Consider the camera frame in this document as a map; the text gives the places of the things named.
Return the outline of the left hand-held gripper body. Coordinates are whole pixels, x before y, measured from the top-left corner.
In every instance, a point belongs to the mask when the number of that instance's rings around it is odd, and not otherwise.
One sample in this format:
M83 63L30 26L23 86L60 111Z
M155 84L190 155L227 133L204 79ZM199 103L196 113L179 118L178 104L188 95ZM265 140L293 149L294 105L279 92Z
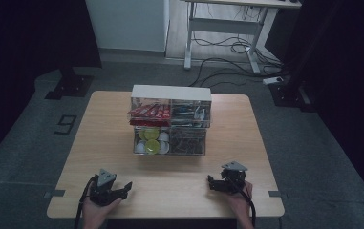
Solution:
M99 174L93 178L93 184L90 188L90 200L98 206L108 206L113 201L122 198L121 190L114 191L112 186L117 179L116 174L101 169Z

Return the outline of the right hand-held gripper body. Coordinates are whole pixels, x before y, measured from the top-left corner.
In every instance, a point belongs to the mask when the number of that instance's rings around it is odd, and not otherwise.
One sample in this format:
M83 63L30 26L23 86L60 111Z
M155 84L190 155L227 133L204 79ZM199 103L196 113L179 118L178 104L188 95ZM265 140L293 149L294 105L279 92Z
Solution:
M245 185L247 167L237 161L231 161L224 164L222 168L221 176L226 185L226 191L228 193L240 192Z

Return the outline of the clear drawer organizer white top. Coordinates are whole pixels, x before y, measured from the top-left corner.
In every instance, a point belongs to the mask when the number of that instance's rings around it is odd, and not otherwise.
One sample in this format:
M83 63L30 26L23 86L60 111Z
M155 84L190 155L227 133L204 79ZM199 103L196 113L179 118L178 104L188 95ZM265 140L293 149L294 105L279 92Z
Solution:
M131 93L133 98L166 99L170 106L175 100L210 101L211 91L208 88L192 88L177 86L136 85ZM168 156L204 156L206 133L210 128L174 127L168 128L170 134L170 152Z

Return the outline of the person's left hand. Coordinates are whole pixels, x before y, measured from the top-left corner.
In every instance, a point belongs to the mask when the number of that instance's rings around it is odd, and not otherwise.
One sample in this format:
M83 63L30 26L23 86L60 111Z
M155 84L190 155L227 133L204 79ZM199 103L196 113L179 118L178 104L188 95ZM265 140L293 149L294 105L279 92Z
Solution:
M99 206L93 203L89 197L86 197L83 203L84 223L103 223L108 214L120 203L121 199L119 198L107 206Z

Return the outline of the person's right hand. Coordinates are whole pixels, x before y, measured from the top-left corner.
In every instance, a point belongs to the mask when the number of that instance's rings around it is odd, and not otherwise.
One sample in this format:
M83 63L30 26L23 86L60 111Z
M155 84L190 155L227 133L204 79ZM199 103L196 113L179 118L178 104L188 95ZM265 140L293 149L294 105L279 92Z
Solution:
M245 185L242 191L248 196L252 197L252 184L248 181L245 182ZM249 204L246 202L246 199L242 194L225 194L225 199L235 214L236 217L248 217L250 212Z

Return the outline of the pile of dark sachets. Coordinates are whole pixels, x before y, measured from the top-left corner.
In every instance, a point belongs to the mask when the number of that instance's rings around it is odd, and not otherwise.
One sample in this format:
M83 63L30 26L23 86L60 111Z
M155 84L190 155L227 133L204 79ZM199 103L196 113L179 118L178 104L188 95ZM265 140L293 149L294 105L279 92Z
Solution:
M178 105L172 108L171 125L179 127L208 128L210 120L204 106Z

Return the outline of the pile of red packets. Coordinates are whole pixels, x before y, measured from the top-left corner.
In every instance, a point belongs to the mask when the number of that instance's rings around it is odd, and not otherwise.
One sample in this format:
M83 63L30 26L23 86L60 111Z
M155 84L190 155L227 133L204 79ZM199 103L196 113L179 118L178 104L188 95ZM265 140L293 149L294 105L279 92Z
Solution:
M170 106L153 103L143 105L129 112L133 126L169 127L171 123Z

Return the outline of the black stand base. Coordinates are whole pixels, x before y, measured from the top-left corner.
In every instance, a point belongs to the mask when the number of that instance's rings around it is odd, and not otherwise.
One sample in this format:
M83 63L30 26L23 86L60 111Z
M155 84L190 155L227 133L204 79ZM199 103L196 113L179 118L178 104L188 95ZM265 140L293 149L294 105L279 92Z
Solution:
M303 86L295 88L291 85L270 84L268 88L275 106L298 108L305 113L316 112Z
M46 94L46 99L60 100L63 96L84 97L94 80L91 75L76 74L72 67L62 67L59 71L61 79L56 87Z

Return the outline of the white power strip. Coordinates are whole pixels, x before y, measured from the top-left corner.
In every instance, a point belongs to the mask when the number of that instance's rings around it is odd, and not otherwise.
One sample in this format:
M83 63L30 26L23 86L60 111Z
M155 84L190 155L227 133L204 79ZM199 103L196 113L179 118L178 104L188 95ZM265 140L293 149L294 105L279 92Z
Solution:
M263 79L263 84L269 85L269 84L281 83L283 81L284 81L284 79L281 76L276 76L276 77L270 77L270 78Z

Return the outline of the black curtain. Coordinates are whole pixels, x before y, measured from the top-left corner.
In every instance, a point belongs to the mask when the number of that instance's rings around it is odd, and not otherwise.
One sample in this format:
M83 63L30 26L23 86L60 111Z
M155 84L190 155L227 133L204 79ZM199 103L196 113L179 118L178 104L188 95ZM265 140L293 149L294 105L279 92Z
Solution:
M280 9L266 47L303 86L364 181L364 0L299 0Z
M38 76L100 66L86 0L0 0L0 142Z

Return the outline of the white metal frame desk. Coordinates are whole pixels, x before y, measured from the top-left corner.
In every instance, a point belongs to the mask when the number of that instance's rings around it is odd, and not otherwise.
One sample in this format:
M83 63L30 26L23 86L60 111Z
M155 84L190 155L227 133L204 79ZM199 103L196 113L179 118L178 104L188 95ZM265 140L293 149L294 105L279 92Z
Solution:
M293 9L299 10L302 4L299 0L183 0L189 4L189 15L187 16L187 41L184 50L183 66L186 70L191 69L192 34L194 31L235 33L252 35L253 39L246 55L250 67L254 73L260 73L255 50L268 14L269 9ZM260 9L260 17L256 21L236 21L225 19L200 18L194 15L197 4L231 5L255 7Z

